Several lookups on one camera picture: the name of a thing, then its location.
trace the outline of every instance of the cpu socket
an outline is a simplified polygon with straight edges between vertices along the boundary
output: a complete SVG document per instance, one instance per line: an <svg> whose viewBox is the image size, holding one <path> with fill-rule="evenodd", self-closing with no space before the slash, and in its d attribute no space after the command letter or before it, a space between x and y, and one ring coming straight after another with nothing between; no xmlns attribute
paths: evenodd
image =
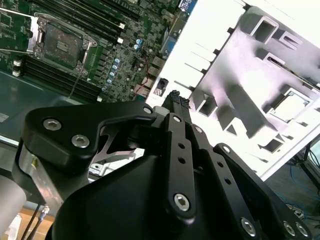
<svg viewBox="0 0 320 240"><path fill-rule="evenodd" d="M37 37L33 54L37 59L74 74L88 75L85 63L97 42L82 30L51 15L36 13Z"/></svg>

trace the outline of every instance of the bolt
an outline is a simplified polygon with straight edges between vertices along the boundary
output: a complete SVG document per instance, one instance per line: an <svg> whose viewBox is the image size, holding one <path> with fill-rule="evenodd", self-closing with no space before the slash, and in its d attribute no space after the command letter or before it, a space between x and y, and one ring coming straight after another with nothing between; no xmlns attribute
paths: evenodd
<svg viewBox="0 0 320 240"><path fill-rule="evenodd" d="M36 58L40 58L40 56L41 56L41 49L39 49L39 48L35 49L35 51L34 51L34 56L35 56Z"/></svg>
<svg viewBox="0 0 320 240"><path fill-rule="evenodd" d="M292 228L292 226L290 226L289 223L287 223L286 221L283 222L284 228L285 230L292 236L296 235L295 230Z"/></svg>
<svg viewBox="0 0 320 240"><path fill-rule="evenodd" d="M144 107L143 111L145 111L147 114L151 114L152 113L152 111L147 107Z"/></svg>
<svg viewBox="0 0 320 240"><path fill-rule="evenodd" d="M43 126L50 131L57 131L62 127L58 120L52 118L44 120Z"/></svg>
<svg viewBox="0 0 320 240"><path fill-rule="evenodd" d="M89 139L86 136L80 134L73 136L71 142L75 147L81 149L85 149L89 146L90 143Z"/></svg>
<svg viewBox="0 0 320 240"><path fill-rule="evenodd" d="M181 119L178 118L177 116L173 116L173 119L176 120L176 121L179 122L179 123L181 122Z"/></svg>
<svg viewBox="0 0 320 240"><path fill-rule="evenodd" d="M295 225L303 236L308 237L307 230L300 223L296 222Z"/></svg>
<svg viewBox="0 0 320 240"><path fill-rule="evenodd" d="M188 211L190 208L190 203L185 195L177 193L174 195L174 203L181 211Z"/></svg>
<svg viewBox="0 0 320 240"><path fill-rule="evenodd" d="M252 225L252 223L248 219L242 217L241 218L241 225L242 225L243 229L246 231L246 233L249 234L251 237L256 236L255 227Z"/></svg>
<svg viewBox="0 0 320 240"><path fill-rule="evenodd" d="M88 46L89 46L89 42L84 40L82 43L82 48L86 50L88 48Z"/></svg>
<svg viewBox="0 0 320 240"><path fill-rule="evenodd" d="M227 146L222 146L222 148L227 154L231 153L230 149Z"/></svg>
<svg viewBox="0 0 320 240"><path fill-rule="evenodd" d="M195 130L198 132L198 133L200 133L200 134L202 134L204 131L200 128L200 127L198 127L198 126L195 126L194 127L195 128Z"/></svg>
<svg viewBox="0 0 320 240"><path fill-rule="evenodd" d="M47 23L44 20L40 20L39 21L39 26L43 27L44 25L46 25Z"/></svg>
<svg viewBox="0 0 320 240"><path fill-rule="evenodd" d="M37 168L37 166L38 166L38 158L37 157L32 158L31 166L34 167L35 169Z"/></svg>

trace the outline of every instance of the silver metal panel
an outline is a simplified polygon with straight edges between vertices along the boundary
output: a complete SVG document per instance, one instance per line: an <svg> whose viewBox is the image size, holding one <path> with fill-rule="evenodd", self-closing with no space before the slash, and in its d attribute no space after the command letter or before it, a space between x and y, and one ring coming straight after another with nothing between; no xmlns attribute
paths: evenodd
<svg viewBox="0 0 320 240"><path fill-rule="evenodd" d="M290 2L290 4L285 4L283 1L271 1L272 3L269 0L198 0L185 28L164 65L162 72L160 73L159 77L166 78L169 82L166 91L162 96L157 96L154 94L154 87L150 91L147 103L151 106L161 105L171 90L180 91L181 95L185 98L189 98L190 96L192 98L196 96L198 94L197 91L203 94L203 91L198 89L197 85L195 85L195 83L200 83L203 80L202 77L200 77L200 74L199 76L187 74L184 69L186 65L185 63L188 63L188 65L193 67L195 71L201 71L201 69L207 70L208 65L202 62L205 62L206 60L212 62L216 54L219 53L219 51L216 50L220 50L221 52L219 57L222 56L224 53L223 46L230 37L229 33L231 33L231 31L229 28L236 29L239 19L241 19L243 14L246 14L243 9L243 6L245 5L244 2L252 6L258 6L268 13L265 14L268 18L279 23L278 30L283 28L283 33L287 31L289 33L288 36L298 38L298 40L294 39L292 42L296 47L296 51L290 48L290 45L288 46L279 40L282 37L279 37L279 32L276 32L276 35L274 37L272 36L267 44L263 44L261 41L257 40L254 34L253 36L250 36L242 31L240 31L240 34L245 34L246 36L244 36L244 38L247 38L248 41L256 41L257 45L255 48L264 46L266 52L269 52L269 56L273 56L273 58L285 64L286 67L292 68L297 74L301 73L295 66L301 65L300 69L305 69L305 72L307 73L302 74L302 77L314 78L316 75L315 71L317 71L315 63L318 61L317 56L319 56L319 50L313 46L313 49L315 50L313 51L308 49L308 47L306 49L305 46L310 46L309 42L306 43L307 39L317 47L320 47L319 35L316 34L312 27L309 27L309 21L311 21L311 18L313 19L315 17L314 14L309 14L309 12L310 9L313 9L313 13L316 12L316 2L310 2L310 4L304 5L303 8L293 9L291 6L292 4L300 5L301 3L298 1L299 3ZM303 38L294 33L288 27L302 35ZM228 144L246 162L246 164L252 168L256 174L262 178L262 180L265 181L314 137L320 134L320 99L314 101L318 98L315 92L310 92L308 89L302 91L301 93L303 95L312 98L313 101L308 105L308 109L306 109L306 111L303 111L297 118L290 121L289 124L283 123L281 120L271 114L268 114L266 117L267 120L275 126L278 132L282 133L280 137L283 138L283 144L280 145L279 148L272 147L272 152L266 150L266 148L268 149L270 147L269 145L260 148L255 141L248 139L246 129L237 115L231 114L234 117L231 116L230 119L225 119L225 115L220 114L220 110L226 109L226 105L227 109L231 107L231 109L234 110L234 106L230 105L227 95L223 92L224 87L228 87L234 83L239 83L237 78L241 78L240 83L246 93L260 110L265 110L265 108L263 108L264 105L268 104L269 100L274 99L279 93L282 93L280 89L283 82L291 82L291 79L294 79L295 77L292 74L281 70L279 71L279 74L268 71L264 72L264 69L261 70L261 66L265 69L269 67L271 70L276 70L277 66L273 63L269 64L268 61L263 62L263 60L258 59L258 57L257 60L259 60L260 63L256 63L254 65L247 62L246 64L242 63L242 60L246 61L247 59L254 58L254 53L259 55L259 51L255 52L250 49L248 52L245 51L247 45L246 43L242 43L242 36L240 36L238 41L237 39L233 40L232 44L235 52L232 52L229 55L229 58L224 59L227 67L224 66L224 62L220 62L222 66L216 65L218 61L214 62L214 67L220 67L220 74L223 75L221 76L216 74L214 77L226 78L224 80L216 80L213 77L211 79L207 79L208 84L209 81L213 82L212 86L217 88L217 92L219 92L219 88L222 89L221 95L223 96L220 98L220 101L217 99L219 98L219 94L218 96L212 94L212 92L214 92L212 89L209 89L208 91L210 93L208 95L215 98L218 110L210 117L206 117L203 114L194 111L191 112L191 119L193 123L201 126L201 128L206 132L211 145L214 146L221 142ZM292 57L292 52L289 52L287 55L287 51L301 54L302 60L300 60L299 57ZM242 53L242 55L240 55L241 61L239 61L238 58L240 52ZM195 54L203 58L203 61L200 62L194 60ZM235 71L231 68L239 62L240 68L242 68L243 71L242 74L237 71L238 66L235 66ZM281 81L277 83L273 78L271 78L271 80L267 80L267 78L272 76L278 76ZM300 91L301 82L298 79L296 79L296 84L291 87L298 88L297 90ZM224 122L220 122L220 119L217 118L216 114L220 117L224 117Z"/></svg>

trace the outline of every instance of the cable connector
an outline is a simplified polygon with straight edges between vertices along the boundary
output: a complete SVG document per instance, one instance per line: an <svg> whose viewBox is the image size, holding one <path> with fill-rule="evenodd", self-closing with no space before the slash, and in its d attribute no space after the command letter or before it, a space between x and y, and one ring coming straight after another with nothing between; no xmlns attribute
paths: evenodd
<svg viewBox="0 0 320 240"><path fill-rule="evenodd" d="M47 205L45 205L42 208L42 211L41 211L38 219L42 221L45 218L45 216L49 213L49 211L50 211L50 208Z"/></svg>

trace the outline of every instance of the rectangular cutout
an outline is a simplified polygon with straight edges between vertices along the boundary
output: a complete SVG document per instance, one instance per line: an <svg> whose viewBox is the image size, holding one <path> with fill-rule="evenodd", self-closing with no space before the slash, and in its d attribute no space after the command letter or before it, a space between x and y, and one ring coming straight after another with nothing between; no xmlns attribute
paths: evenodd
<svg viewBox="0 0 320 240"><path fill-rule="evenodd" d="M209 117L213 112L217 110L217 108L218 106L216 100L213 97L208 96L202 107L199 109L199 113Z"/></svg>
<svg viewBox="0 0 320 240"><path fill-rule="evenodd" d="M292 35L290 32L281 29L276 31L276 33L273 35L273 38L292 50L297 50L299 45L303 43L300 39Z"/></svg>
<svg viewBox="0 0 320 240"><path fill-rule="evenodd" d="M257 41L267 44L279 28L270 17L252 14L242 26L244 32Z"/></svg>
<svg viewBox="0 0 320 240"><path fill-rule="evenodd" d="M260 148L267 150L270 153L276 152L281 146L282 142L279 142L277 139L272 139L266 146L260 146Z"/></svg>
<svg viewBox="0 0 320 240"><path fill-rule="evenodd" d="M293 139L295 139L293 136L290 136L290 135L288 135L288 136L284 136L285 138L287 138L287 139L289 139L289 140L293 140Z"/></svg>
<svg viewBox="0 0 320 240"><path fill-rule="evenodd" d="M271 25L268 21L263 20L254 32L253 37L256 40L265 43L270 38L271 34L273 34L274 30L274 25Z"/></svg>
<svg viewBox="0 0 320 240"><path fill-rule="evenodd" d="M256 52L256 57L261 59L264 63L268 64L271 67L282 68L286 62L280 59L279 57L273 55L271 52L261 48Z"/></svg>

